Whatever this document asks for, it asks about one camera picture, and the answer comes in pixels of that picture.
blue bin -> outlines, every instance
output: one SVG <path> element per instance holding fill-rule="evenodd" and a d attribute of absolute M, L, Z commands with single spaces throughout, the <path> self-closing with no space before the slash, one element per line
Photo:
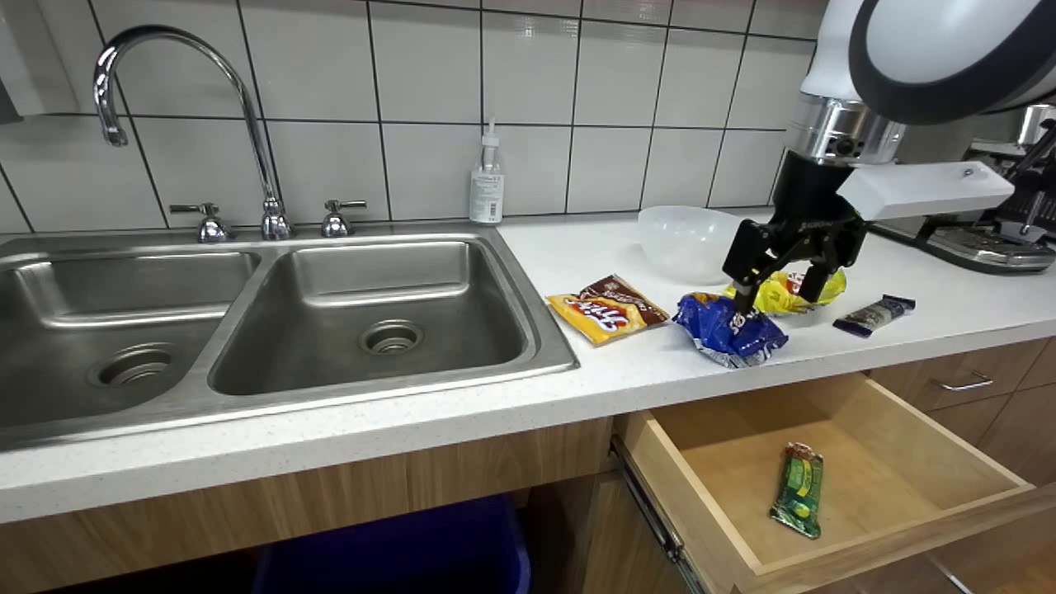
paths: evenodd
<path fill-rule="evenodd" d="M 358 525 L 268 547 L 259 594 L 528 594 L 509 499 Z"/>

countertop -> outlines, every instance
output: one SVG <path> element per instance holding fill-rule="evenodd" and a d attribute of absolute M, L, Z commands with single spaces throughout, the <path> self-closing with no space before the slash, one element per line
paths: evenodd
<path fill-rule="evenodd" d="M 635 218 L 513 222 L 502 236 L 537 293 L 619 273 L 673 310 L 692 289 L 645 261 Z M 882 293 L 917 310 L 870 338 L 833 331 Z M 849 293 L 782 331 L 789 346 L 757 370 L 703 359 L 673 324 L 597 350 L 568 332 L 568 371 L 0 450 L 0 525 L 1056 336 L 1056 271 L 986 277 L 870 235 Z"/>

wooden cabinet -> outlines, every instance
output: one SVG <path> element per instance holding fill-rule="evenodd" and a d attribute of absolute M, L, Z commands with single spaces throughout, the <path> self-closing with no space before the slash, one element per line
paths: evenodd
<path fill-rule="evenodd" d="M 766 514 L 787 441 L 826 455 L 818 541 Z M 805 591 L 1056 505 L 862 375 L 645 413 L 623 444 L 708 591 Z"/>
<path fill-rule="evenodd" d="M 979 444 L 1002 401 L 1008 395 L 993 395 L 963 406 L 928 409 L 928 414 L 958 433 L 963 441 Z"/>
<path fill-rule="evenodd" d="M 51 591 L 597 474 L 608 469 L 608 441 L 612 423 L 597 419 L 0 525 L 0 591 Z"/>
<path fill-rule="evenodd" d="M 993 419 L 1015 390 L 1042 382 L 1041 367 L 1056 367 L 1052 343 L 1012 343 L 959 356 L 873 370 L 870 375 L 904 395 L 959 439 L 983 444 Z"/>
<path fill-rule="evenodd" d="M 873 379 L 921 409 L 948 409 L 1012 393 L 1041 354 L 1042 343 L 1012 343 L 873 370 Z"/>
<path fill-rule="evenodd" d="M 1027 482 L 1056 482 L 1056 338 L 892 367 L 873 379 Z"/>
<path fill-rule="evenodd" d="M 1056 386 L 1012 393 L 983 439 L 983 450 L 1032 483 L 1056 482 Z"/>
<path fill-rule="evenodd" d="M 616 472 L 531 491 L 535 591 L 686 594 Z"/>

faucet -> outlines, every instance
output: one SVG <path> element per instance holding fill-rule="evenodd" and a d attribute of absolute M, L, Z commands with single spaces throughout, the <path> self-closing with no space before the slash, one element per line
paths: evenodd
<path fill-rule="evenodd" d="M 272 152 L 268 152 L 261 124 L 259 124 L 261 123 L 259 104 L 254 104 L 248 84 L 241 82 L 239 68 L 216 45 L 207 45 L 200 35 L 193 35 L 193 31 L 176 30 L 176 26 L 132 26 L 132 30 L 117 31 L 103 45 L 103 53 L 95 60 L 95 68 L 92 68 L 92 101 L 95 101 L 95 114 L 103 123 L 103 138 L 109 145 L 130 145 L 130 135 L 125 135 L 125 129 L 121 129 L 121 123 L 117 114 L 117 104 L 112 104 L 112 76 L 117 76 L 118 60 L 132 45 L 140 45 L 145 40 L 171 40 L 171 42 L 199 50 L 234 84 L 234 92 L 241 95 L 245 129 L 252 130 L 252 145 L 254 145 L 261 181 L 265 181 L 261 236 L 268 236 L 268 241 L 290 236 L 290 223 L 288 223 L 288 215 L 284 215 L 288 208 L 284 208 L 284 197 L 278 195 Z"/>

double sink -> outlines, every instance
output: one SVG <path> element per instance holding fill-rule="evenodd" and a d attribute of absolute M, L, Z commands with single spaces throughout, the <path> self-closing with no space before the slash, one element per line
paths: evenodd
<path fill-rule="evenodd" d="M 562 331 L 487 228 L 10 241 L 0 255 L 0 444 L 568 367 Z"/>

